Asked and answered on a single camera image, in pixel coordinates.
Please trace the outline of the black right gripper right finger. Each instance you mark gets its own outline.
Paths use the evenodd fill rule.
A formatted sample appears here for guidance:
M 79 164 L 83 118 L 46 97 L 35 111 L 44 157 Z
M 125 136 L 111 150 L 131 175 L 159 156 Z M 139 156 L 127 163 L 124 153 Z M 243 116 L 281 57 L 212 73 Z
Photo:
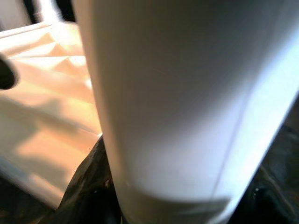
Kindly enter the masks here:
M 241 218 L 246 224 L 297 224 L 295 209 L 280 187 L 265 171 L 258 170 L 240 201 Z

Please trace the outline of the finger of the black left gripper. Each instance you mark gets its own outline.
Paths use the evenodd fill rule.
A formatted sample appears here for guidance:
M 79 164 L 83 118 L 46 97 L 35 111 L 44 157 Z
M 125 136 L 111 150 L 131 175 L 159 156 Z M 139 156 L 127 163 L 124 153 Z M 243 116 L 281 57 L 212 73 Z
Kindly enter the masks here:
M 19 74 L 14 65 L 4 55 L 0 55 L 0 89 L 12 89 L 18 81 Z

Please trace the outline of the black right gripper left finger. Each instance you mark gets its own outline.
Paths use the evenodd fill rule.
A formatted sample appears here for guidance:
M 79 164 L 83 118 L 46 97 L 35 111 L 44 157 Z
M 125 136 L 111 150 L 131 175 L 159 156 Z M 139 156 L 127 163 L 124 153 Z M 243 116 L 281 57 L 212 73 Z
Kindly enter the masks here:
M 77 168 L 55 214 L 56 224 L 121 223 L 103 137 Z

